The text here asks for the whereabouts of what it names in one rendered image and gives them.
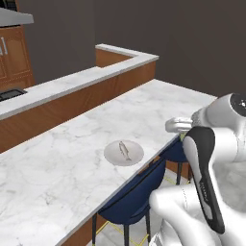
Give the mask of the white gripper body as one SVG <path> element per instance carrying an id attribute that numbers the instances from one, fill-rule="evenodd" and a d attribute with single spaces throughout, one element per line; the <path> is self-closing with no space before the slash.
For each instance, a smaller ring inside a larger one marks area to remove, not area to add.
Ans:
<path id="1" fill-rule="evenodd" d="M 168 133 L 185 133 L 191 129 L 192 120 L 185 117 L 173 117 L 165 122 Z"/>

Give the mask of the grey fish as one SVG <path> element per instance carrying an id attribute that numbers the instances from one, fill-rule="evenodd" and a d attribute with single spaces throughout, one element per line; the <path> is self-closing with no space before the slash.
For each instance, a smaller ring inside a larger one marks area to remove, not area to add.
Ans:
<path id="1" fill-rule="evenodd" d="M 126 160 L 131 160 L 128 155 L 129 150 L 127 149 L 123 141 L 119 141 L 119 149 Z"/>

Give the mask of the round grey plate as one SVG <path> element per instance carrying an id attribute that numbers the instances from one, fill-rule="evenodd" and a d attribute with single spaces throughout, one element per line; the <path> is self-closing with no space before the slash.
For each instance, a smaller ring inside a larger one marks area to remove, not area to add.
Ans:
<path id="1" fill-rule="evenodd" d="M 119 149 L 119 141 L 123 141 L 129 150 L 129 157 L 131 160 L 126 160 Z M 131 140 L 123 139 L 116 140 L 108 144 L 104 150 L 105 159 L 116 166 L 132 166 L 139 163 L 144 157 L 142 147 Z"/>

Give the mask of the wood panelled kitchen counter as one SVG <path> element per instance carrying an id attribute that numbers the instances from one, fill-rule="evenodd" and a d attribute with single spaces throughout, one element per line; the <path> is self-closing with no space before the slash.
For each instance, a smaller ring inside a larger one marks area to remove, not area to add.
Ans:
<path id="1" fill-rule="evenodd" d="M 155 78 L 157 55 L 107 44 L 96 65 L 0 102 L 0 154 Z"/>

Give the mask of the navy blue bar stool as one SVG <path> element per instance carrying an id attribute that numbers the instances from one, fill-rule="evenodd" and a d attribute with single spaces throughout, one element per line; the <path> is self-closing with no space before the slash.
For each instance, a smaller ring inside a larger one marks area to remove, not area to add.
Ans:
<path id="1" fill-rule="evenodd" d="M 148 240 L 151 240 L 149 197 L 160 186 L 164 172 L 164 159 L 151 162 L 98 210 L 104 219 L 124 226 L 124 246 L 129 246 L 129 227 L 142 217 L 146 220 Z"/>
<path id="2" fill-rule="evenodd" d="M 189 182 L 192 178 L 191 168 L 185 157 L 183 142 L 176 136 L 160 153 L 160 157 L 165 160 L 166 168 L 176 175 L 176 184 L 181 183 L 181 178 L 186 178 Z"/>

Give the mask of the black hob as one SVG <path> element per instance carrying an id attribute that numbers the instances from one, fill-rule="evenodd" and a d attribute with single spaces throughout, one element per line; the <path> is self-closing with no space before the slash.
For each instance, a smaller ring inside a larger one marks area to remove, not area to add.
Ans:
<path id="1" fill-rule="evenodd" d="M 5 91 L 0 91 L 0 102 L 12 99 L 25 93 L 26 90 L 21 88 L 12 88 Z"/>

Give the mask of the grey range hood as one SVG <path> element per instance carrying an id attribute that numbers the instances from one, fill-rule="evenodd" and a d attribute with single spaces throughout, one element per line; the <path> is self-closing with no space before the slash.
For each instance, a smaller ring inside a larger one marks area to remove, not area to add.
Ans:
<path id="1" fill-rule="evenodd" d="M 34 18 L 29 13 L 15 12 L 0 8 L 0 27 L 32 24 Z"/>

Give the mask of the wooden wall cupboards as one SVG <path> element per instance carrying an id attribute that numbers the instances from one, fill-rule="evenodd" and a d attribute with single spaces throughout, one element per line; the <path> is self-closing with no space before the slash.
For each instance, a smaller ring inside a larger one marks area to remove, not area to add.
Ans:
<path id="1" fill-rule="evenodd" d="M 0 28 L 0 90 L 34 84 L 23 27 Z"/>

